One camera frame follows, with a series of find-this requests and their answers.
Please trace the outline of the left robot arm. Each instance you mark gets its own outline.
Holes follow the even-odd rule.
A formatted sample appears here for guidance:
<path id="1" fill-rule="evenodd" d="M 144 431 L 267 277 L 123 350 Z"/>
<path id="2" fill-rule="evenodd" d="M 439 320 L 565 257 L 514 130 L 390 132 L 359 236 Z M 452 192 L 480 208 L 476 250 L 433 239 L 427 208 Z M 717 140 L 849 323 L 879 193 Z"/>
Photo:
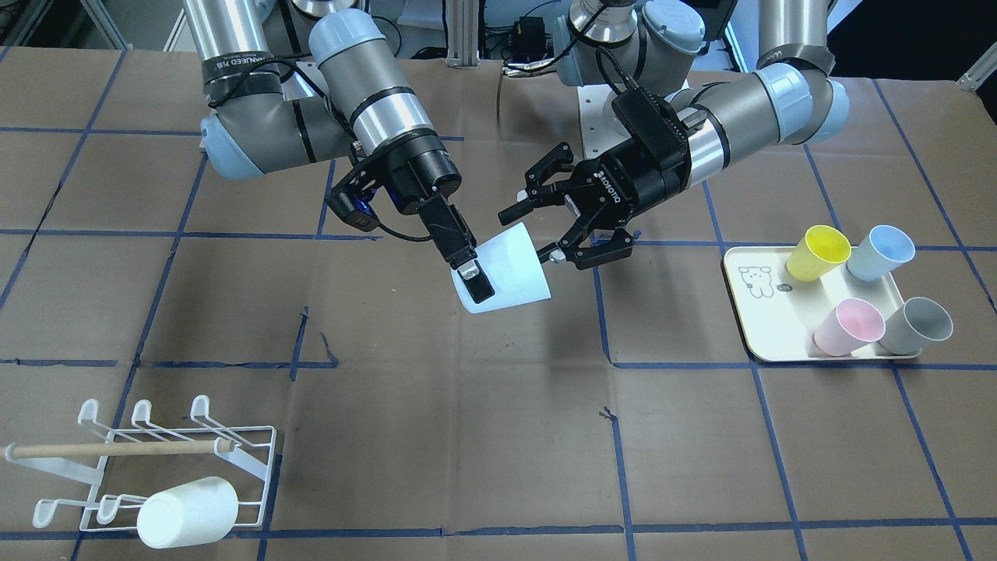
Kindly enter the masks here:
<path id="1" fill-rule="evenodd" d="M 850 101 L 830 78 L 833 7 L 760 2 L 754 71 L 688 88 L 706 31 L 693 7 L 573 1 L 551 63 L 566 84 L 608 86 L 603 111 L 622 137 L 586 159 L 559 143 L 526 171 L 519 199 L 498 215 L 506 230 L 478 249 L 478 270 L 495 293 L 475 302 L 453 275 L 464 308 L 480 313 L 546 299 L 542 263 L 586 270 L 627 258 L 635 237 L 626 227 L 639 214 L 769 146 L 836 135 Z"/>

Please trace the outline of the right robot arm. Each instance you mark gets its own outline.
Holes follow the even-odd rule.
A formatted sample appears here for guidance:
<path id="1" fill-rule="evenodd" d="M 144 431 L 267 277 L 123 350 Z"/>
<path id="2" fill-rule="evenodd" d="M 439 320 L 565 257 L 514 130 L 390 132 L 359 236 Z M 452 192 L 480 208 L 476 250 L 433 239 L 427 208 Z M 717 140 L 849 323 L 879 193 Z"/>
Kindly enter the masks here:
<path id="1" fill-rule="evenodd" d="M 448 196 L 462 178 L 371 16 L 348 7 L 317 22 L 310 55 L 324 78 L 314 95 L 285 94 L 297 56 L 274 56 L 254 1 L 188 1 L 202 56 L 202 121 L 210 162 L 231 180 L 349 157 L 354 169 L 326 202 L 361 231 L 381 227 L 370 202 L 385 189 L 402 214 L 417 214 L 446 262 L 476 277 L 476 241 Z"/>

